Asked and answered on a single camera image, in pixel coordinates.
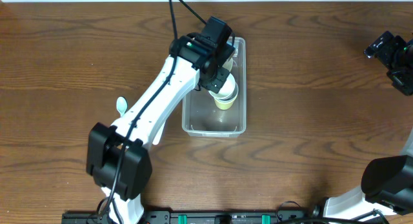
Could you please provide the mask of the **white plastic bowl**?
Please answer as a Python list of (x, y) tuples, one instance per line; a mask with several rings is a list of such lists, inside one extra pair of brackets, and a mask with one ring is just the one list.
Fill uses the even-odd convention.
[(229, 72), (231, 72), (232, 67), (233, 67), (234, 60), (232, 58), (228, 59), (224, 64), (223, 68), (227, 69)]

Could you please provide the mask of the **white plastic cup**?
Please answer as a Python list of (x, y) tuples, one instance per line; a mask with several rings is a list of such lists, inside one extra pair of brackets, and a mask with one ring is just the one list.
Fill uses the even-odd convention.
[(228, 99), (236, 90), (237, 83), (232, 74), (229, 74), (227, 80), (225, 81), (224, 85), (221, 87), (218, 93), (213, 91), (209, 91), (208, 93), (217, 99)]

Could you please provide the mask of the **yellow plastic cup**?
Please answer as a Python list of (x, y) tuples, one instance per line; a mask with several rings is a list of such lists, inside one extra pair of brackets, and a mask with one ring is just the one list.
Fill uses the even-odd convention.
[(238, 85), (235, 86), (233, 93), (226, 99), (218, 99), (214, 98), (214, 102), (220, 110), (228, 110), (235, 102), (237, 99), (239, 93), (239, 87)]

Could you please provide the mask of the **white plastic fork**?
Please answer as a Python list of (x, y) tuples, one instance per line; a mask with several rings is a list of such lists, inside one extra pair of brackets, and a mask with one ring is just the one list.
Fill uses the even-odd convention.
[(159, 142), (161, 140), (161, 137), (162, 137), (162, 134), (163, 134), (162, 130), (159, 130), (157, 132), (157, 134), (156, 134), (156, 136), (155, 136), (155, 138), (153, 139), (153, 142), (152, 142), (153, 145), (158, 145), (159, 144)]

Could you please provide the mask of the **mint green plastic spoon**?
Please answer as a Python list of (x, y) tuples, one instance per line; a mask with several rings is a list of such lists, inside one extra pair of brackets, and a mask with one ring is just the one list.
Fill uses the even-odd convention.
[(119, 96), (116, 100), (116, 109), (119, 112), (119, 115), (123, 117), (128, 110), (128, 102), (125, 97)]

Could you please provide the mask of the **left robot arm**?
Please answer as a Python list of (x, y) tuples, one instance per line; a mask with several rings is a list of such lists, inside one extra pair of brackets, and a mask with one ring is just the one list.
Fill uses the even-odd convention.
[(235, 37), (191, 33), (172, 42), (165, 63), (144, 94), (110, 126), (96, 123), (88, 135), (86, 172), (106, 194), (100, 216), (139, 223), (141, 193), (152, 174), (149, 150), (178, 103), (197, 86), (218, 93), (230, 71)]

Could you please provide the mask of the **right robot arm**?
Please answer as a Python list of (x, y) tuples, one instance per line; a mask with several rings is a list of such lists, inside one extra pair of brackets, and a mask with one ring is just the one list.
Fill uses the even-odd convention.
[[(412, 95), (412, 41), (385, 32), (368, 46), (364, 54), (378, 59), (386, 68), (392, 86)], [(412, 213), (412, 136), (399, 156), (372, 160), (360, 186), (328, 198), (314, 209), (320, 219), (370, 221), (383, 216)]]

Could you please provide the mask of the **clear plastic container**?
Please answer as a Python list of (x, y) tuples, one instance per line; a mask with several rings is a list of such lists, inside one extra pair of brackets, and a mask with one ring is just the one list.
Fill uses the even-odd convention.
[(246, 42), (236, 37), (231, 74), (238, 97), (227, 110), (219, 109), (207, 90), (191, 91), (183, 98), (182, 129), (193, 137), (238, 137), (247, 128)]

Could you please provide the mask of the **black mounting rail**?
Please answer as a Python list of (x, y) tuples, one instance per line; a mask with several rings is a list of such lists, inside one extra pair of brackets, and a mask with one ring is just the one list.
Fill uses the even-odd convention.
[[(302, 210), (277, 212), (169, 212), (151, 211), (143, 214), (139, 224), (276, 224), (295, 218), (304, 218)], [(62, 224), (114, 223), (107, 215), (102, 218), (86, 212), (62, 214)]]

